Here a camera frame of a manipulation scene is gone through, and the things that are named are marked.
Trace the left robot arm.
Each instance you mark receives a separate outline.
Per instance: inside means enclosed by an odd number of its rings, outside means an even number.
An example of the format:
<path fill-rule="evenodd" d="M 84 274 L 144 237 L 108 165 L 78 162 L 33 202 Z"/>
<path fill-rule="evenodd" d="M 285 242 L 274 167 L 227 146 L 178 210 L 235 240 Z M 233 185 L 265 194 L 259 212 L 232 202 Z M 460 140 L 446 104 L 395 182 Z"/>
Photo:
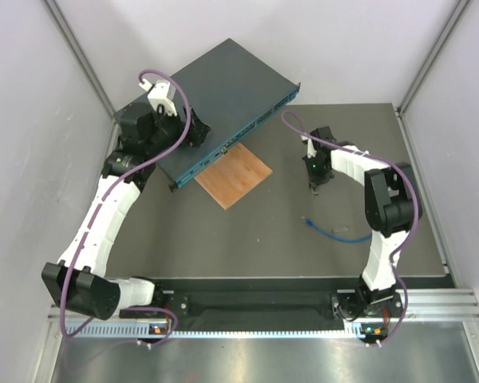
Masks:
<path fill-rule="evenodd" d="M 107 320 L 138 306 L 157 316 L 164 295 L 148 278 L 105 278 L 110 252 L 131 206 L 156 168 L 156 158 L 171 147 L 198 148 L 210 127 L 193 108 L 172 115 L 163 105 L 127 105 L 119 119 L 121 134 L 105 159 L 96 195 L 75 238 L 56 263 L 46 263 L 41 278 L 53 303 L 91 318 Z"/>

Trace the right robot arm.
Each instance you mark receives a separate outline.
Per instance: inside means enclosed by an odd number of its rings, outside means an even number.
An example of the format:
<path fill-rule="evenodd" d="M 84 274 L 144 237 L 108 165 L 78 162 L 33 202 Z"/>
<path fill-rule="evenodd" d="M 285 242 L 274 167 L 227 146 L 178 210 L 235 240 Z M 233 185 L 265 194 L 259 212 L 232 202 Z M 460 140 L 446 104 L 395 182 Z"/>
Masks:
<path fill-rule="evenodd" d="M 391 164 L 348 141 L 338 142 L 328 127 L 301 135 L 309 188 L 341 173 L 363 186 L 364 212 L 371 229 L 370 253 L 355 297 L 358 310 L 376 315 L 394 298 L 402 248 L 422 217 L 422 204 L 408 163 Z"/>

